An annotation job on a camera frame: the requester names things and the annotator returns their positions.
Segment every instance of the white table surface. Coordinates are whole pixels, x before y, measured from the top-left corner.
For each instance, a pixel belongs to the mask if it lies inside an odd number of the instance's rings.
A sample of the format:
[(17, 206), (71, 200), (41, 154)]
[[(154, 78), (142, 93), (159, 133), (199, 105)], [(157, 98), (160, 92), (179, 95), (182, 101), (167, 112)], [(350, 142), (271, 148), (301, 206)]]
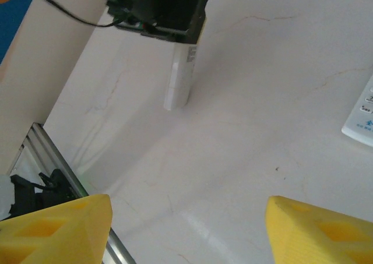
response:
[(172, 44), (97, 29), (45, 124), (137, 262), (273, 263), (271, 195), (373, 220), (373, 149), (340, 131), (373, 73), (373, 0), (207, 16), (185, 108), (163, 109)]

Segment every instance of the white wall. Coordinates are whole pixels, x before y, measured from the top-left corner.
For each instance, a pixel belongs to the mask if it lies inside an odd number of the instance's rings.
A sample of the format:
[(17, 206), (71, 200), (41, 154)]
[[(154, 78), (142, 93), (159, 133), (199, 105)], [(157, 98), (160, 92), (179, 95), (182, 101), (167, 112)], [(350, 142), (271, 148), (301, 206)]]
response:
[[(94, 22), (105, 7), (104, 0), (57, 1)], [(92, 31), (42, 0), (31, 3), (0, 66), (0, 174), (31, 124), (47, 119)]]

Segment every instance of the white remote control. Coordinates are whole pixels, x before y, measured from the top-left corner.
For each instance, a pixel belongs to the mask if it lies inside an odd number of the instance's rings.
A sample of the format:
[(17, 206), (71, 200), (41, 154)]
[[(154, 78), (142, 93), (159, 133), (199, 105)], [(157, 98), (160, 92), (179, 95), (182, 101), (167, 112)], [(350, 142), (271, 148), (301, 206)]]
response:
[(369, 146), (373, 146), (373, 76), (369, 80), (342, 132)]

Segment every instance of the black camera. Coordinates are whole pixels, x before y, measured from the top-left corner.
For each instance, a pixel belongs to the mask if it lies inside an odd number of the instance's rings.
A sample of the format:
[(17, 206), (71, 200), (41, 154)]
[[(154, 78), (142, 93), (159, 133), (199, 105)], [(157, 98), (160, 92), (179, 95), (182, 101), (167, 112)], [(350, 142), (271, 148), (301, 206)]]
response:
[(208, 0), (107, 0), (117, 28), (161, 40), (196, 44)]

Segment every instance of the remote control button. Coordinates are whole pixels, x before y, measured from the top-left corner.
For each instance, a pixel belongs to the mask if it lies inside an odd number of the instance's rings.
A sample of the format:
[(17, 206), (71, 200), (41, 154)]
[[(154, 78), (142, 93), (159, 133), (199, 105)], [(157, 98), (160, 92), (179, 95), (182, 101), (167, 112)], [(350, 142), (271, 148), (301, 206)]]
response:
[(365, 112), (365, 113), (367, 113), (367, 114), (372, 114), (373, 113), (373, 109), (367, 108), (366, 106), (362, 106), (360, 108), (360, 110), (363, 111), (363, 112)]
[(369, 96), (367, 98), (365, 98), (365, 102), (368, 102), (368, 103), (373, 103), (373, 96)]

